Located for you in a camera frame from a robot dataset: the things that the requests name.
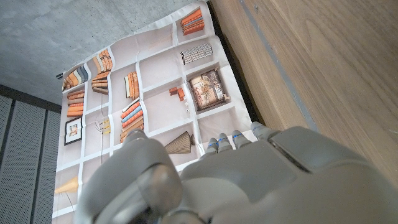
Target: framed picture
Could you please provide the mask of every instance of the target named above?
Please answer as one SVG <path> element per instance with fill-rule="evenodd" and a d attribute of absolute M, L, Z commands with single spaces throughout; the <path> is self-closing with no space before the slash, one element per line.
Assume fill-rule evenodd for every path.
<path fill-rule="evenodd" d="M 65 123 L 65 144 L 71 144 L 81 140 L 81 117 Z"/>
<path fill-rule="evenodd" d="M 225 101 L 223 86 L 216 69 L 192 78 L 189 80 L 189 84 L 191 85 L 193 97 L 197 104 L 197 111 L 210 108 Z"/>

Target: wooden panel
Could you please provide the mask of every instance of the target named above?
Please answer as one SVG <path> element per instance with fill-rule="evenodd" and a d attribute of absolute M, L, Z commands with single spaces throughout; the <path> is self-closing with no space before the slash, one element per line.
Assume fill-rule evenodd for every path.
<path fill-rule="evenodd" d="M 235 16 L 233 5 L 228 2 L 216 1 L 214 4 L 223 10 L 223 13 L 216 12 L 220 26 L 241 63 L 251 94 L 267 126 L 273 129 L 292 126 L 307 128 L 299 108 L 249 19 Z"/>
<path fill-rule="evenodd" d="M 267 125 L 279 129 L 302 125 L 241 3 L 212 3 Z M 367 157 L 398 187 L 398 18 L 394 14 L 398 3 L 246 0 L 244 4 L 319 131 Z M 270 77 L 282 84 L 260 82 Z M 268 102 L 281 95 L 284 101 Z"/>

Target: concrete wall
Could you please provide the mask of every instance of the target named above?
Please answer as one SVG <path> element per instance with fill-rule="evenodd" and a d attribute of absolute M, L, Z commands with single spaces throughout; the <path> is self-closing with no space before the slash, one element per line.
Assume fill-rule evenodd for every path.
<path fill-rule="evenodd" d="M 3 0 L 0 84 L 61 104 L 55 76 L 195 0 Z"/>

